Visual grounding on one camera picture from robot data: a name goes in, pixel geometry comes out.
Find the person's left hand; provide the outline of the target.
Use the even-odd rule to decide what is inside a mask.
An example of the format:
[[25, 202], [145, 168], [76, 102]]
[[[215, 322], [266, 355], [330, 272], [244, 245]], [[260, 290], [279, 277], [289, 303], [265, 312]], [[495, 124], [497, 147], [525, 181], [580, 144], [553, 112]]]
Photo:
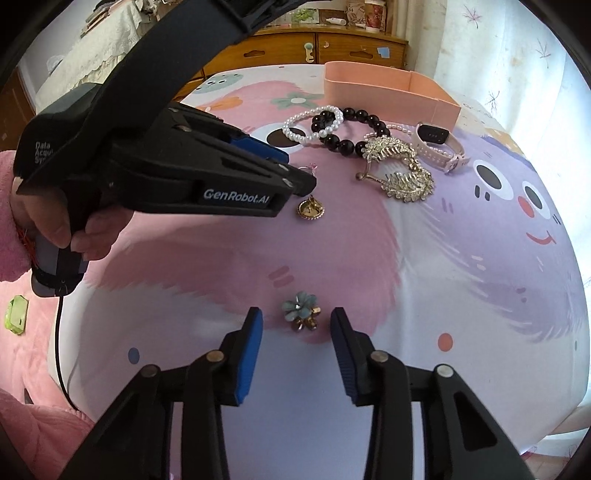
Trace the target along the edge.
[[39, 195], [21, 195], [17, 193], [21, 182], [21, 178], [14, 178], [10, 194], [15, 223], [58, 248], [70, 247], [85, 261], [105, 258], [133, 217], [130, 210], [110, 207], [92, 214], [84, 228], [72, 231], [66, 201], [59, 191], [45, 189]]

